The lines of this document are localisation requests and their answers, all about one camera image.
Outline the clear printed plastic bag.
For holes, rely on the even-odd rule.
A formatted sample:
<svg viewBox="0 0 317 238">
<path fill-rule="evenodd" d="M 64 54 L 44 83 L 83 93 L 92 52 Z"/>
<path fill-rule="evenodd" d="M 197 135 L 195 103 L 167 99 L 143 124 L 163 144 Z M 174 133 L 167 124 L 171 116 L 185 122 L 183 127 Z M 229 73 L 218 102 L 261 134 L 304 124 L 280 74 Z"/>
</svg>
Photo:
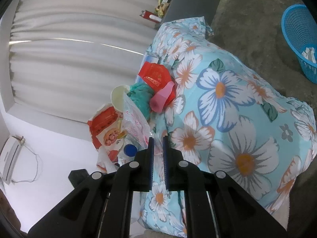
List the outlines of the clear printed plastic bag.
<svg viewBox="0 0 317 238">
<path fill-rule="evenodd" d="M 118 154 L 120 166 L 132 161 L 136 155 L 136 152 L 131 152 L 130 155 L 124 152 L 127 145 L 134 145 L 137 151 L 141 151 L 148 147 L 149 138 L 153 137 L 148 121 L 126 94 L 123 95 L 122 129 L 125 131 L 125 136 Z"/>
</svg>

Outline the white paper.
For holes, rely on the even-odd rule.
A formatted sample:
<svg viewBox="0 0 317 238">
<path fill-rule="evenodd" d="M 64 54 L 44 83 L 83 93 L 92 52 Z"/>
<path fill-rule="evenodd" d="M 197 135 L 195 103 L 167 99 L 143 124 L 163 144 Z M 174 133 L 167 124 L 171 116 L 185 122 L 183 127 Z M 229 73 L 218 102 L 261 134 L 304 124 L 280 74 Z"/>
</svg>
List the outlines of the white paper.
<svg viewBox="0 0 317 238">
<path fill-rule="evenodd" d="M 301 53 L 301 55 L 308 61 L 312 63 L 316 63 L 316 57 L 315 57 L 315 49 L 314 47 L 307 47 L 305 50 Z"/>
</svg>

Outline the blue plastic trash basket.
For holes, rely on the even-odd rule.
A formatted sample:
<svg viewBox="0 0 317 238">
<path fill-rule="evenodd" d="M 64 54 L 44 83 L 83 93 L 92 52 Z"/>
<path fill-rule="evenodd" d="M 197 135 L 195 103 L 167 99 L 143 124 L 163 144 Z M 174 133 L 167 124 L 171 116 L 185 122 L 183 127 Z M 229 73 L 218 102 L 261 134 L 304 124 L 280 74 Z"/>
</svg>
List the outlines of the blue plastic trash basket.
<svg viewBox="0 0 317 238">
<path fill-rule="evenodd" d="M 308 80 L 316 83 L 316 63 L 306 60 L 301 53 L 307 47 L 314 47 L 316 57 L 316 22 L 303 4 L 288 7 L 282 15 L 282 33 L 296 55 L 301 69 Z"/>
</svg>

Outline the orange food package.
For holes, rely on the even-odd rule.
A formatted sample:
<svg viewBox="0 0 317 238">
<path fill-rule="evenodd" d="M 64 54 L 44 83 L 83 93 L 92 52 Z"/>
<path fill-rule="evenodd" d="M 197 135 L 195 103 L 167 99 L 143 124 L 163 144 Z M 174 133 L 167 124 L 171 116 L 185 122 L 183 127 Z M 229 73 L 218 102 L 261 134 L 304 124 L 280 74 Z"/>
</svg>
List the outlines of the orange food package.
<svg viewBox="0 0 317 238">
<path fill-rule="evenodd" d="M 113 163 L 118 162 L 118 154 L 126 135 L 122 127 L 122 120 L 123 114 L 108 103 L 87 122 L 94 147 L 96 149 L 105 148 Z"/>
</svg>

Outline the floral blue bed sheet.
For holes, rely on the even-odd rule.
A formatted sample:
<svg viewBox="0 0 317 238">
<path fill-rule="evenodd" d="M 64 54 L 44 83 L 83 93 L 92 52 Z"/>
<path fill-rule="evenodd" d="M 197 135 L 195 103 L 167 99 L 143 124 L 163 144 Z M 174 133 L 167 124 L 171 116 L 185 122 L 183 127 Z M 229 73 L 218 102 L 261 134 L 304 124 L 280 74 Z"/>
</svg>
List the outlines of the floral blue bed sheet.
<svg viewBox="0 0 317 238">
<path fill-rule="evenodd" d="M 313 110 L 209 42 L 210 30 L 202 17 L 160 27 L 148 52 L 169 70 L 176 95 L 161 114 L 145 97 L 141 112 L 184 160 L 224 171 L 276 214 L 316 156 Z"/>
</svg>

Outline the white air conditioner unit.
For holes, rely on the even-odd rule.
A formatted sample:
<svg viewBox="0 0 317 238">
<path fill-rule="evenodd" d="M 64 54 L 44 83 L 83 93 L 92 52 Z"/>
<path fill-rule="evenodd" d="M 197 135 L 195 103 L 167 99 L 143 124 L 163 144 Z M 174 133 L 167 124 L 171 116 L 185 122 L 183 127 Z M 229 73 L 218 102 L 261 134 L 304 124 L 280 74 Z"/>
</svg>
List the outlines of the white air conditioner unit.
<svg viewBox="0 0 317 238">
<path fill-rule="evenodd" d="M 1 150 L 0 171 L 2 181 L 9 185 L 16 165 L 17 158 L 25 143 L 25 138 L 10 136 Z"/>
</svg>

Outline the white paper cup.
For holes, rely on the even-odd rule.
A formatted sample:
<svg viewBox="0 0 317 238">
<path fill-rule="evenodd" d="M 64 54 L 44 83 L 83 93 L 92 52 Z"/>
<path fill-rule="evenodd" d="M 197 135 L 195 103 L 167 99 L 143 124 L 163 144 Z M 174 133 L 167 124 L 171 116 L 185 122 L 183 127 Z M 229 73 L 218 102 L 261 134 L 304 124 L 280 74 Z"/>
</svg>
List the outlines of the white paper cup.
<svg viewBox="0 0 317 238">
<path fill-rule="evenodd" d="M 129 85 L 119 85 L 111 92 L 111 103 L 118 112 L 123 112 L 123 95 L 130 91 Z"/>
</svg>

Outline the pink plastic cup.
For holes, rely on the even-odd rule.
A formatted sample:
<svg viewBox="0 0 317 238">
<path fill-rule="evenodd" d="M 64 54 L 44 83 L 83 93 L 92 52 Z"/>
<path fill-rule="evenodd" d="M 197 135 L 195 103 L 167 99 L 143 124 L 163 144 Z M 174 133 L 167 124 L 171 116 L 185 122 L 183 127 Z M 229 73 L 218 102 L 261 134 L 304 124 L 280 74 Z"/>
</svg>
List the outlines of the pink plastic cup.
<svg viewBox="0 0 317 238">
<path fill-rule="evenodd" d="M 174 85 L 173 81 L 168 82 L 164 88 L 155 93 L 151 98 L 149 104 L 154 112 L 161 113 L 164 107 L 175 98 Z"/>
</svg>

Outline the green crumpled bag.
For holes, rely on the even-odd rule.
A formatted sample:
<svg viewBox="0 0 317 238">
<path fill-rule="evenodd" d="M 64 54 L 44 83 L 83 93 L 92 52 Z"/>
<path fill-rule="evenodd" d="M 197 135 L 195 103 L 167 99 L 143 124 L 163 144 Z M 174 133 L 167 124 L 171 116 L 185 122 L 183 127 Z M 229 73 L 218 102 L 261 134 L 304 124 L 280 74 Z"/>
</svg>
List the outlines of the green crumpled bag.
<svg viewBox="0 0 317 238">
<path fill-rule="evenodd" d="M 154 90 L 146 83 L 135 83 L 130 86 L 127 95 L 141 111 L 145 119 L 149 120 L 152 111 L 149 103 L 154 96 Z"/>
</svg>

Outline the red snack packet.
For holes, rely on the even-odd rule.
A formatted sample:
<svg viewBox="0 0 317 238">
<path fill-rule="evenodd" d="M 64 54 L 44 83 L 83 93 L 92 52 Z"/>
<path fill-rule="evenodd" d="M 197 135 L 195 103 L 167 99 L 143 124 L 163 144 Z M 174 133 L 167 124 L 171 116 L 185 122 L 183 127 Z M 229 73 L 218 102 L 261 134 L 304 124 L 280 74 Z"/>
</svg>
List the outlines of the red snack packet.
<svg viewBox="0 0 317 238">
<path fill-rule="evenodd" d="M 154 92 L 163 89 L 168 82 L 172 81 L 169 71 L 162 64 L 145 62 L 138 76 L 147 83 Z"/>
</svg>

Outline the white curtain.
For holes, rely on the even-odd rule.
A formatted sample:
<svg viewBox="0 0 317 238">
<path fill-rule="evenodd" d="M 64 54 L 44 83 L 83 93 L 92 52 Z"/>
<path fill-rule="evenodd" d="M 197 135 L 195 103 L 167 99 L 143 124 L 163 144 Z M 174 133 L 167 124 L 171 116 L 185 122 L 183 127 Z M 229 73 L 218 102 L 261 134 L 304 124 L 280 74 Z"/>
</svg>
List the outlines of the white curtain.
<svg viewBox="0 0 317 238">
<path fill-rule="evenodd" d="M 86 122 L 134 82 L 156 32 L 157 0 L 19 0 L 10 36 L 16 103 Z"/>
</svg>

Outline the red thermos bottle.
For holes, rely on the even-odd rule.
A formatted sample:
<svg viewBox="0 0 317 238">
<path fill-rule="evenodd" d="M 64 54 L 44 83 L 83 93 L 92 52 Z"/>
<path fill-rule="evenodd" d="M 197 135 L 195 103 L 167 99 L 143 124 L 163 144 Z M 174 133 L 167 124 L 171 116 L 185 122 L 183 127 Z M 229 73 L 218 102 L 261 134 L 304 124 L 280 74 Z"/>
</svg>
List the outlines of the red thermos bottle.
<svg viewBox="0 0 317 238">
<path fill-rule="evenodd" d="M 154 22 L 154 23 L 159 23 L 160 20 L 161 20 L 161 18 L 156 16 L 156 14 L 154 14 L 154 13 L 152 13 L 150 11 L 147 11 L 147 10 L 142 10 L 141 13 L 140 13 L 140 16 L 143 19 L 149 20 L 149 21 Z"/>
</svg>

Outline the grey bedside cabinet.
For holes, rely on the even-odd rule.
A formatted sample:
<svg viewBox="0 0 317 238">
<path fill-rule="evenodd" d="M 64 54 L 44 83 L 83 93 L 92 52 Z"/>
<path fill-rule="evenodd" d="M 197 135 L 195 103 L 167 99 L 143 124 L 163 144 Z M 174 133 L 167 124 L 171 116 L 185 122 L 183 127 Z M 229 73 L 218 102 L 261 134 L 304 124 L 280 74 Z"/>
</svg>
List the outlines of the grey bedside cabinet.
<svg viewBox="0 0 317 238">
<path fill-rule="evenodd" d="M 165 22 L 193 17 L 204 17 L 211 25 L 220 0 L 171 0 L 170 5 L 160 23 L 155 24 L 158 30 Z"/>
</svg>

